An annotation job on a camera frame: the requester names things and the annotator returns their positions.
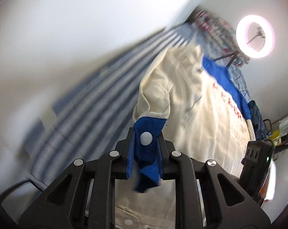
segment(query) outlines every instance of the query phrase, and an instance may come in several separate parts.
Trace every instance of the cream garment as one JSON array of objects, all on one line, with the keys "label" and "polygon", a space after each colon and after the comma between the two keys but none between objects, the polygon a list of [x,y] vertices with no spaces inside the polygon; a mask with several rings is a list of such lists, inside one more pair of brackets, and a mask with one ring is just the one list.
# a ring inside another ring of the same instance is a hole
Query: cream garment
[{"label": "cream garment", "polygon": [[[228,173],[240,176],[247,143],[253,140],[252,124],[238,116],[232,96],[201,61],[199,46],[160,53],[140,83],[133,117],[167,118],[163,136],[176,150],[201,162],[214,159]],[[175,228],[174,181],[162,181],[139,194],[133,191],[135,180],[133,175],[116,182],[116,226]]]}]

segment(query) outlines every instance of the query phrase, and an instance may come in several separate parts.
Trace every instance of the black cable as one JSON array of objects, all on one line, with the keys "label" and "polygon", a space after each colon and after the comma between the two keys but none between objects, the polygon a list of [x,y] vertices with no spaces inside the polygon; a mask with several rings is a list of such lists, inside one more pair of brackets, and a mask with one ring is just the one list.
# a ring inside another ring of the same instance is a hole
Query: black cable
[{"label": "black cable", "polygon": [[237,58],[236,54],[233,55],[233,57],[231,58],[231,60],[229,61],[229,63],[226,65],[226,68],[228,69],[230,67],[230,65],[233,63],[233,61]]},{"label": "black cable", "polygon": [[277,123],[277,122],[280,121],[280,120],[281,120],[281,119],[278,119],[277,121],[275,121],[275,122],[273,122],[273,123],[271,123],[271,124],[273,125],[273,124]]},{"label": "black cable", "polygon": [[233,56],[233,55],[235,55],[235,54],[236,54],[236,52],[229,53],[229,54],[227,54],[227,55],[224,55],[224,56],[221,56],[221,57],[219,57],[219,58],[213,59],[213,61],[217,61],[217,60],[220,60],[220,59],[224,59],[224,58],[227,58],[227,57],[231,57],[231,56]]},{"label": "black cable", "polygon": [[271,131],[272,131],[272,124],[271,124],[270,119],[265,119],[265,120],[263,120],[263,123],[264,123],[265,128],[267,128],[267,126],[266,126],[266,124],[265,124],[265,121],[269,121],[269,124],[270,124],[270,130],[269,130],[268,132],[266,132],[266,134],[269,135],[269,134],[271,133]]},{"label": "black cable", "polygon": [[246,90],[241,90],[240,93],[243,92],[243,91],[246,92],[246,93],[244,94],[244,97],[245,97],[245,96],[247,95],[247,91],[246,91]]},{"label": "black cable", "polygon": [[21,181],[13,186],[11,186],[10,188],[6,189],[4,192],[2,192],[0,194],[0,203],[2,203],[4,201],[4,199],[11,193],[13,192],[15,189],[21,187],[23,184],[25,183],[31,183],[32,185],[34,185],[37,189],[39,189],[41,192],[43,192],[43,190],[38,187],[32,180],[28,179],[28,180],[24,180],[24,181]]},{"label": "black cable", "polygon": [[256,37],[260,36],[260,34],[258,33],[256,36],[254,36],[251,40],[248,41],[247,44],[249,44],[251,41],[253,41]]}]

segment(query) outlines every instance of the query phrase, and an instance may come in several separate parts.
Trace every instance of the patterned cloth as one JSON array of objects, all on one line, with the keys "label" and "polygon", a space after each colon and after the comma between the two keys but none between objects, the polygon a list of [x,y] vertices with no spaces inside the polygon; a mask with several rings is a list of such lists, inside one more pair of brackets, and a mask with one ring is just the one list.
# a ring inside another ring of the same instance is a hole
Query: patterned cloth
[{"label": "patterned cloth", "polygon": [[237,58],[233,61],[234,65],[241,67],[249,62],[249,57],[238,47],[235,31],[230,23],[221,19],[215,13],[206,10],[200,10],[191,21],[200,28],[206,40],[221,55],[238,52]]}]

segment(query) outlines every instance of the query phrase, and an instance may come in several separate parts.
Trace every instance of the blue cloth strap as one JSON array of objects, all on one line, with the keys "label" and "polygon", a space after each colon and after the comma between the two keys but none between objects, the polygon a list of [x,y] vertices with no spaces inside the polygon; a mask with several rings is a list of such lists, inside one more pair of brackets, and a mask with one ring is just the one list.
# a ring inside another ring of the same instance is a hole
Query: blue cloth strap
[{"label": "blue cloth strap", "polygon": [[[134,135],[129,148],[127,178],[130,178],[133,159],[138,166],[138,183],[135,190],[143,193],[147,189],[159,185],[160,175],[162,175],[162,156],[158,151],[160,147],[158,136],[161,133],[166,119],[141,117],[134,124]],[[149,132],[153,139],[147,146],[141,144],[140,136],[144,132]]]}]

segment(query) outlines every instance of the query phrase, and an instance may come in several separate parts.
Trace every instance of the yellow object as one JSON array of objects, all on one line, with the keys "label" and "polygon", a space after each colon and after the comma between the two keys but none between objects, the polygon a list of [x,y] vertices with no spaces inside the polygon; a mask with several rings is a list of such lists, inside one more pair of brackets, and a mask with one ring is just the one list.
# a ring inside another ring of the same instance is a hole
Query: yellow object
[{"label": "yellow object", "polygon": [[281,135],[280,135],[280,130],[276,130],[272,133],[271,136],[268,137],[269,139],[271,139],[273,141],[273,145],[277,146],[279,144],[281,144]]}]

